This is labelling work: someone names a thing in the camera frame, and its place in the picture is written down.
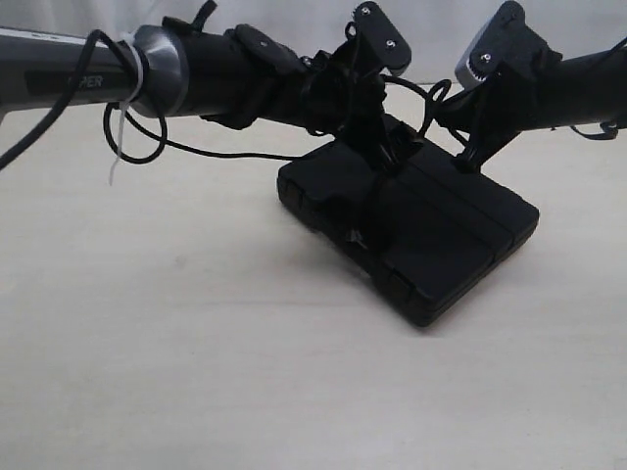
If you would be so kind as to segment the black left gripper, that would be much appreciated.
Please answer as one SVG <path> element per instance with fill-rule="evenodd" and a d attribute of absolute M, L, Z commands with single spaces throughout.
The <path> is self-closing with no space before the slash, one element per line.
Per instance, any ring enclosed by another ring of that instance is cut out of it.
<path fill-rule="evenodd" d="M 298 117 L 309 134 L 355 146 L 379 145 L 381 172 L 388 175 L 398 174 L 424 147 L 425 138 L 407 123 L 383 123 L 382 64 L 369 46 L 346 41 L 332 53 L 301 56 L 299 65 Z"/>

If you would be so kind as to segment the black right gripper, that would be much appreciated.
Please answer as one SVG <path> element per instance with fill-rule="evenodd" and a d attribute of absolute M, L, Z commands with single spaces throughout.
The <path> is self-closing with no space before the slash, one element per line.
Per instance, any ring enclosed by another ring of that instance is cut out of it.
<path fill-rule="evenodd" d="M 500 63 L 489 72 L 459 63 L 456 78 L 462 90 L 440 109 L 440 125 L 467 135 L 455 168 L 477 173 L 499 151 L 499 139 L 544 126 L 538 91 L 544 69 L 537 63 L 516 67 Z"/>

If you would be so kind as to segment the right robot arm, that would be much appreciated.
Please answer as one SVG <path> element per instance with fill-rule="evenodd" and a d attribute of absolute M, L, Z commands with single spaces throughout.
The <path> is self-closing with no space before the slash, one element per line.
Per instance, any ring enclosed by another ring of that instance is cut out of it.
<path fill-rule="evenodd" d="M 521 133 L 597 123 L 591 140 L 611 140 L 626 128 L 626 41 L 568 60 L 552 58 L 527 78 L 508 63 L 478 86 L 446 99 L 436 122 L 468 135 L 454 159 L 476 173 Z"/>

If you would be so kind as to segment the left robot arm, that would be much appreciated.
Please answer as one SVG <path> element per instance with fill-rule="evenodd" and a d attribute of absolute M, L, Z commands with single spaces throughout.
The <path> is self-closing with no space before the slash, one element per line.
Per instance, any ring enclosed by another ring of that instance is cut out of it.
<path fill-rule="evenodd" d="M 12 164 L 70 107 L 101 104 L 122 122 L 153 118 L 157 143 L 169 145 L 171 118 L 198 117 L 242 130 L 259 119 L 330 135 L 377 171 L 393 171 L 424 141 L 384 110 L 386 87 L 399 84 L 411 50 L 381 8 L 364 2 L 334 51 L 299 55 L 254 26 L 205 32 L 216 3 L 189 22 L 165 17 L 113 38 L 3 27 L 1 111 L 41 109 L 44 117 L 1 156 Z"/>

